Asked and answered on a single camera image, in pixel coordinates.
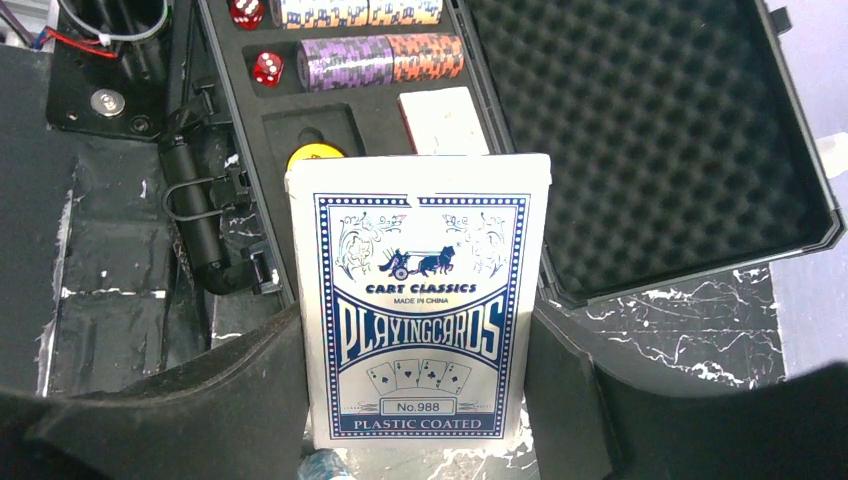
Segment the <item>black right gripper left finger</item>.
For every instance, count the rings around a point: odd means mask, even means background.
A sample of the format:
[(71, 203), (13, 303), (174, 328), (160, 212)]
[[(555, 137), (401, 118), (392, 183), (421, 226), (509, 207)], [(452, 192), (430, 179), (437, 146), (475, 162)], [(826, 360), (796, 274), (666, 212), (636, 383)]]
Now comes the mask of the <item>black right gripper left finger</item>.
[(301, 312), (118, 392), (1, 394), (5, 479), (293, 479), (308, 412)]

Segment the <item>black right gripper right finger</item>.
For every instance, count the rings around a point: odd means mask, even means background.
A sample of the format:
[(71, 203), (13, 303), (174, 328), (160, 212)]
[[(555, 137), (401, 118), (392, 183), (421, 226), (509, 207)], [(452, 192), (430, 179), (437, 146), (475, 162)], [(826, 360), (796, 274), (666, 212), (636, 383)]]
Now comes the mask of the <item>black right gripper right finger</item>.
[(544, 479), (843, 479), (847, 366), (754, 390), (668, 368), (552, 307), (525, 396)]

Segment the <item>blue playing card deck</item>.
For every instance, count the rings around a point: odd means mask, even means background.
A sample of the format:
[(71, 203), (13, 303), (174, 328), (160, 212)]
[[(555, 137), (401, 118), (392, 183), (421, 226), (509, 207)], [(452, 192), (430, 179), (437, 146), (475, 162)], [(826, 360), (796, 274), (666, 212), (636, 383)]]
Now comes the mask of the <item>blue playing card deck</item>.
[(513, 441), (551, 182), (541, 153), (289, 168), (318, 447)]

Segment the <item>red playing card deck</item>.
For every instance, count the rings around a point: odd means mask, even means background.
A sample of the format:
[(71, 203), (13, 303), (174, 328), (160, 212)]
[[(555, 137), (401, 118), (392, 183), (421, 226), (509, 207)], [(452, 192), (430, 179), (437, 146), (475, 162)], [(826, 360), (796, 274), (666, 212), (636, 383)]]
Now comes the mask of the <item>red playing card deck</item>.
[(467, 87), (401, 93), (398, 105), (416, 154), (490, 153)]

